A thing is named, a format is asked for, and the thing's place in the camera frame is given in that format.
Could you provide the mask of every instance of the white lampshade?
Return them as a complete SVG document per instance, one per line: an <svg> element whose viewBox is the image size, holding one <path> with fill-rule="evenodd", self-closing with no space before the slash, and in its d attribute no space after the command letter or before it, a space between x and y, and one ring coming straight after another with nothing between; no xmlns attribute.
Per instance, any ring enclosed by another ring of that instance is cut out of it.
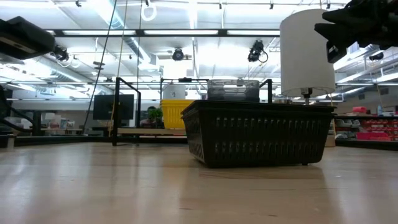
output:
<svg viewBox="0 0 398 224"><path fill-rule="evenodd" d="M280 69L282 94L302 96L302 88L312 88L311 96L335 91L335 71L326 56L327 40L314 30L326 23L322 13L311 9L292 14L280 24Z"/></svg>

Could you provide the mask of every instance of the clear plastic container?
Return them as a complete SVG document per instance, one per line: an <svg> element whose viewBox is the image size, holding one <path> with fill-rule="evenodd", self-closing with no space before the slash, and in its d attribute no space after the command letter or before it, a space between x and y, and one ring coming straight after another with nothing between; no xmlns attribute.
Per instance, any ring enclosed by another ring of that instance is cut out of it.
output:
<svg viewBox="0 0 398 224"><path fill-rule="evenodd" d="M209 80L208 100L260 102L257 80Z"/></svg>

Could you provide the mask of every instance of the computer screen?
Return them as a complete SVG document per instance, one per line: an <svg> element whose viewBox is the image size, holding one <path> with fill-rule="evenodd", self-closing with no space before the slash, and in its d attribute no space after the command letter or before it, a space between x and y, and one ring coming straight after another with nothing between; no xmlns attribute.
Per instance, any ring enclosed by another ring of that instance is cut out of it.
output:
<svg viewBox="0 0 398 224"><path fill-rule="evenodd" d="M93 119L112 119L114 95L94 96ZM134 95L119 96L119 119L133 119L134 117Z"/></svg>

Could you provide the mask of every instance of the yellow bin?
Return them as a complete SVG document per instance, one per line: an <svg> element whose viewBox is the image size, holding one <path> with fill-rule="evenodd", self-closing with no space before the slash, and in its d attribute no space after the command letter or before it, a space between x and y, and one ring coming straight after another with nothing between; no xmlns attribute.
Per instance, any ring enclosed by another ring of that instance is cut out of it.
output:
<svg viewBox="0 0 398 224"><path fill-rule="evenodd" d="M185 129L181 112L192 102L194 100L162 100L161 107L165 129Z"/></svg>

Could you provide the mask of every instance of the light wood floor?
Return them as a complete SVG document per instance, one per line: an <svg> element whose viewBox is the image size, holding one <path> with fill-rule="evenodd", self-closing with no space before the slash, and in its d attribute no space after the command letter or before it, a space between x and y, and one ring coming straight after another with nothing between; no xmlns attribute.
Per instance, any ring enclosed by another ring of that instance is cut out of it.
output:
<svg viewBox="0 0 398 224"><path fill-rule="evenodd" d="M336 147L310 166L209 170L182 145L0 152L0 223L397 223L398 152Z"/></svg>

